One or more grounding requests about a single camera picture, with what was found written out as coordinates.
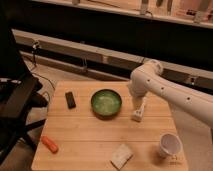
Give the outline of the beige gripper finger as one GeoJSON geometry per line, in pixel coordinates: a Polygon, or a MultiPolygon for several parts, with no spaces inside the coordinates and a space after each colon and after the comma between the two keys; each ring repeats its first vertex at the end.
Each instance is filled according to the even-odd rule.
{"type": "Polygon", "coordinates": [[[132,98],[132,104],[133,104],[133,109],[138,110],[141,108],[141,105],[145,102],[145,97],[133,97],[132,98]]]}

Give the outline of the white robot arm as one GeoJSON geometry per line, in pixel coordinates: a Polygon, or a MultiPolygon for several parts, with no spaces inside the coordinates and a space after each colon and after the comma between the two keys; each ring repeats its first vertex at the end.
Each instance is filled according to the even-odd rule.
{"type": "Polygon", "coordinates": [[[135,68],[128,84],[132,97],[144,97],[150,91],[213,129],[213,95],[168,81],[162,73],[163,65],[158,60],[148,60],[135,68]]]}

